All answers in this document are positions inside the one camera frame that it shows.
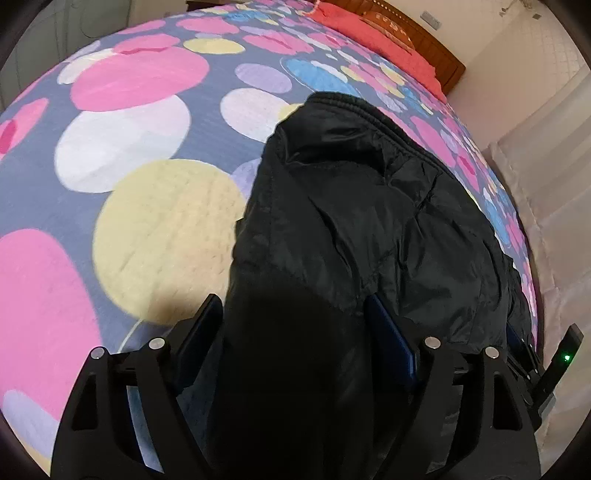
brown wooden bed frame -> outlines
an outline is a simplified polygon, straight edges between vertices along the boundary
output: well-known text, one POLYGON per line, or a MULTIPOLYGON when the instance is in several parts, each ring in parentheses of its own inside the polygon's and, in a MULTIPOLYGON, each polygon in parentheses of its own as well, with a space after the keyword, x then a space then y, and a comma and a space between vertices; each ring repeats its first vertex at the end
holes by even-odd
POLYGON ((435 67, 435 77, 441 83, 443 93, 447 95, 466 71, 459 61, 438 39, 414 20, 403 14, 396 7, 379 0, 323 0, 338 5, 349 12, 363 15, 365 12, 379 12, 394 20, 406 30, 414 47, 431 65, 435 67))

orange pillow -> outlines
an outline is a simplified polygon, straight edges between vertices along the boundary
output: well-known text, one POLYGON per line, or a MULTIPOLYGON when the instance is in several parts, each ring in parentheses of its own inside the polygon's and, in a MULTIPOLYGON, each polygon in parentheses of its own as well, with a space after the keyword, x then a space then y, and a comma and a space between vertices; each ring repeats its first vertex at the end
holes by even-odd
POLYGON ((407 51, 414 50, 414 45, 408 34, 394 21, 378 12, 365 12, 362 20, 371 25, 399 47, 407 51))

wall socket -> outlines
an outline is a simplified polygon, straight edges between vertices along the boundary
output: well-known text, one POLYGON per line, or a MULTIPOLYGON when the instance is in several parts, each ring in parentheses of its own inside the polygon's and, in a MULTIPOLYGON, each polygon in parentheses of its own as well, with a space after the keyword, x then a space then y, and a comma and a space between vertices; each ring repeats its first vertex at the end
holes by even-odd
POLYGON ((439 30, 441 28, 441 22, 426 10, 421 14, 421 18, 431 25, 435 30, 439 30))

bedsheet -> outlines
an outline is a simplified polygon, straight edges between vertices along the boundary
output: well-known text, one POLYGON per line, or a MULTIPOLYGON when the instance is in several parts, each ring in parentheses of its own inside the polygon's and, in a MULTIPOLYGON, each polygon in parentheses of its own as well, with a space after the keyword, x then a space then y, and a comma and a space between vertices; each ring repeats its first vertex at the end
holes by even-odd
POLYGON ((310 9, 256 0, 123 30, 0 116, 0 402, 44 468, 94 346, 135 349, 223 297, 263 144, 315 90, 365 98, 454 172, 515 260, 535 334, 524 237, 466 127, 310 9))

red blanket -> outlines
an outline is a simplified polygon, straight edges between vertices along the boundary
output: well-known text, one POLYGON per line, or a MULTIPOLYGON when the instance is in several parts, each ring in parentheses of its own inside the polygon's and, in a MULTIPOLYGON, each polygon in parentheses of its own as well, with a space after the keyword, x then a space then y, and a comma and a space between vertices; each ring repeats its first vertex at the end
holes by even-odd
POLYGON ((441 84, 435 78, 435 68, 415 50, 410 53, 396 45, 378 30, 362 21, 359 15, 347 12, 337 5, 318 2, 314 10, 309 13, 309 17, 381 55, 411 75, 438 100, 447 103, 447 99, 441 91, 441 84))

